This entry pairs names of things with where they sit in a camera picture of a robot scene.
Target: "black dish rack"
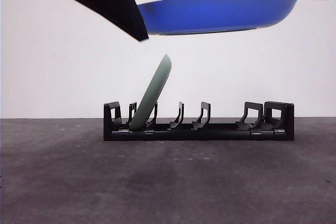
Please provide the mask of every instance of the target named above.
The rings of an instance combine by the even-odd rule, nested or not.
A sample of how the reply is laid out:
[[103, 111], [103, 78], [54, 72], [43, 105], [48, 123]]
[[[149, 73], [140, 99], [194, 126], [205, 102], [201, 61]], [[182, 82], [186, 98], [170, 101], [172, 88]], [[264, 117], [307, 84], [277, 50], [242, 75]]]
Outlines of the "black dish rack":
[[[154, 118], [148, 121], [141, 130], [130, 131], [133, 114], [137, 103], [129, 105], [129, 118], [122, 123], [119, 102], [104, 104], [103, 140], [104, 141], [186, 141], [186, 140], [294, 140], [294, 104], [282, 102], [252, 103], [245, 102], [243, 117], [233, 123], [212, 123], [211, 105], [201, 103], [201, 114], [196, 121], [185, 123], [184, 103], [179, 103], [179, 114], [170, 123], [156, 121], [157, 107], [154, 107]], [[258, 118], [253, 123], [245, 122], [248, 109], [258, 111]], [[272, 110], [280, 110], [281, 117], [274, 118]]]

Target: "green plate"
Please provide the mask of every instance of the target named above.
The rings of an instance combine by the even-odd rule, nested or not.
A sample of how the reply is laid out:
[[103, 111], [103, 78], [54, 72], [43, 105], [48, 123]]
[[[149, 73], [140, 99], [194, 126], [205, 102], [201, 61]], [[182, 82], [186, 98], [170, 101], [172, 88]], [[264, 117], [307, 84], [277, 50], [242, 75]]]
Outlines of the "green plate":
[[130, 131], [141, 130], [147, 122], [158, 101], [161, 91], [166, 84], [171, 69], [172, 62], [170, 61], [169, 56], [165, 55], [157, 67], [157, 70], [143, 95], [140, 105], [134, 114], [130, 125]]

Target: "dish rack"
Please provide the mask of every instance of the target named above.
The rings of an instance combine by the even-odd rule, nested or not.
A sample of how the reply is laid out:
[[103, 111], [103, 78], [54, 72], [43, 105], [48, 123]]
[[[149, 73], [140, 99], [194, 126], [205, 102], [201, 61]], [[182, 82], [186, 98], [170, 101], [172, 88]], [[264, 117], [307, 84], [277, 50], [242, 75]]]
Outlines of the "dish rack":
[[[157, 122], [157, 107], [154, 117], [141, 130], [130, 131], [129, 127], [136, 112], [137, 103], [129, 105], [129, 117], [122, 123], [119, 102], [104, 104], [104, 141], [194, 141], [194, 140], [294, 140], [294, 104], [282, 102], [245, 102], [244, 115], [232, 123], [214, 123], [211, 119], [210, 103], [201, 103], [201, 114], [196, 121], [184, 122], [184, 103], [179, 103], [179, 113], [170, 123]], [[252, 124], [245, 122], [248, 110], [257, 110], [258, 118]], [[281, 111], [280, 118], [272, 116], [272, 110]]]

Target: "concrete floor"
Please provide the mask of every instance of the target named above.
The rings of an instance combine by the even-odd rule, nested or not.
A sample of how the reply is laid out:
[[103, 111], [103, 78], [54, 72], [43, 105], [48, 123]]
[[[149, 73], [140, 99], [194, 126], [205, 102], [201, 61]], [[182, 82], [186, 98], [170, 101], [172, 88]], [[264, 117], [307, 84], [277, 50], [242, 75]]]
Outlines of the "concrete floor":
[[102, 119], [1, 120], [2, 223], [336, 223], [336, 118], [294, 142], [102, 142]]

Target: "white wall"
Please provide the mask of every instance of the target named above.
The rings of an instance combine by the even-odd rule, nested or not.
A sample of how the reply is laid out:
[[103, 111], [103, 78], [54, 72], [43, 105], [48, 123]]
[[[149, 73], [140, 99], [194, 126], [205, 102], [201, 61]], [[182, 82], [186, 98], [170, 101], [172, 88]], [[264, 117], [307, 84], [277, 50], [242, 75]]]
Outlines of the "white wall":
[[[138, 4], [153, 0], [136, 0]], [[296, 116], [336, 116], [336, 0], [300, 0], [253, 31], [151, 36], [139, 43], [73, 0], [2, 0], [1, 116], [96, 118], [105, 102], [140, 101], [172, 59], [159, 116], [241, 116], [244, 101], [293, 102]]]

